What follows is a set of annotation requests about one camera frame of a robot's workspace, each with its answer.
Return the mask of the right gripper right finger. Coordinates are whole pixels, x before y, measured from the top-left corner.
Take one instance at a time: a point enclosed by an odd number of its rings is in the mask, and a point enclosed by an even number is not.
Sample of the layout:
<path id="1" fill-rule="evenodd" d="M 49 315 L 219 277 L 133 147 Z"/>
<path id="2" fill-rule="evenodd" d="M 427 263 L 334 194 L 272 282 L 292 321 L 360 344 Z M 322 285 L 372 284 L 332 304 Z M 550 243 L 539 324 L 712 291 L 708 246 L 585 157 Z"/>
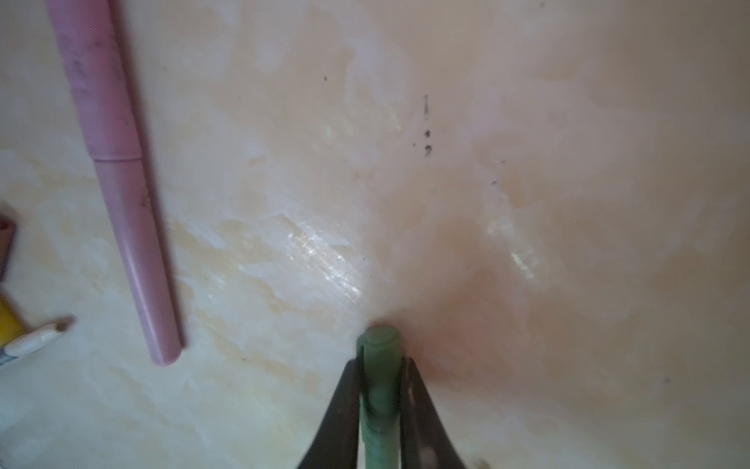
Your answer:
<path id="1" fill-rule="evenodd" d="M 400 461 L 403 469 L 465 469 L 410 357 L 400 370 Z"/>

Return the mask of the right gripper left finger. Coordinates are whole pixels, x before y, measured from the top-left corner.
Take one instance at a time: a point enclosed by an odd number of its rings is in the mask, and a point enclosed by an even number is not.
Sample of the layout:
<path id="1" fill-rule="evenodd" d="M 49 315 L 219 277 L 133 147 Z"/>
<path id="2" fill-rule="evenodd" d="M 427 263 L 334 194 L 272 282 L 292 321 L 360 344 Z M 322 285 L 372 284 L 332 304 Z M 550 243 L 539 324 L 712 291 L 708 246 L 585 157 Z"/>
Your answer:
<path id="1" fill-rule="evenodd" d="M 299 469 L 354 469 L 359 457 L 361 365 L 347 362 Z"/>

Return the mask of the green pen cap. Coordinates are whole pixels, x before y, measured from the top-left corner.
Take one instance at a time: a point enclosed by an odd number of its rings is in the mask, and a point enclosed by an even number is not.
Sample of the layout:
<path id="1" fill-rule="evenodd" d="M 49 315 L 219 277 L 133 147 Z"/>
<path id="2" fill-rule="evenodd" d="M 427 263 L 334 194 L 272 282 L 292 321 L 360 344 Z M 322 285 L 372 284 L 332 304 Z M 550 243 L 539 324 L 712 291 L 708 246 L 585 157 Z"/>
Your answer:
<path id="1" fill-rule="evenodd" d="M 357 338 L 361 368 L 361 437 L 364 464 L 400 466 L 400 369 L 402 335 L 394 326 L 373 326 Z"/>

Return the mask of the white pen yellow end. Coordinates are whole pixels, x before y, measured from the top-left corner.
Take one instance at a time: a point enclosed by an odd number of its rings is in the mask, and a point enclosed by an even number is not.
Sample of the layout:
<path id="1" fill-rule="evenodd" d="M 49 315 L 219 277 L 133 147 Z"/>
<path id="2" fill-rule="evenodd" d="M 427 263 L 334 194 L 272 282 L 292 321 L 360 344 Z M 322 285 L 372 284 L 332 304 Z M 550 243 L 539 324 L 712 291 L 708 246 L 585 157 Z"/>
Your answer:
<path id="1" fill-rule="evenodd" d="M 75 323 L 72 316 L 50 322 L 40 326 L 31 332 L 27 332 L 15 338 L 1 347 L 1 365 L 9 365 L 15 361 L 24 359 L 62 337 Z"/>

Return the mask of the yellow pen cap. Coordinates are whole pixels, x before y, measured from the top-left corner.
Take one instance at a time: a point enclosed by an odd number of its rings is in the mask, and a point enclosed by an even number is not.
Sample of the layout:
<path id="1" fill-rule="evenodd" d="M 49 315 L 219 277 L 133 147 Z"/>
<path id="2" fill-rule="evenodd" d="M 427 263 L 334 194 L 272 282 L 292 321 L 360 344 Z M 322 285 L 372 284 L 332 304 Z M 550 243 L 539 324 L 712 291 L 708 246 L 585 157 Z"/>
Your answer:
<path id="1" fill-rule="evenodd" d="M 23 336 L 27 329 L 4 300 L 0 302 L 0 346 Z"/>

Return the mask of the pink pen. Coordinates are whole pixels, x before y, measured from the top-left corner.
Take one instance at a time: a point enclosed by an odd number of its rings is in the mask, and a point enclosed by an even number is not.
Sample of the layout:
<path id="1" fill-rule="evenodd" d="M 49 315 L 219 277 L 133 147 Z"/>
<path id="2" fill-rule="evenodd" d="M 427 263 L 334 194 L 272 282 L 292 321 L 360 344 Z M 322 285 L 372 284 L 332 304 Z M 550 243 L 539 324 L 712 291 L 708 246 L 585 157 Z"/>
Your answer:
<path id="1" fill-rule="evenodd" d="M 46 7 L 148 353 L 156 365 L 171 365 L 181 355 L 181 336 L 109 2 L 49 1 Z"/>

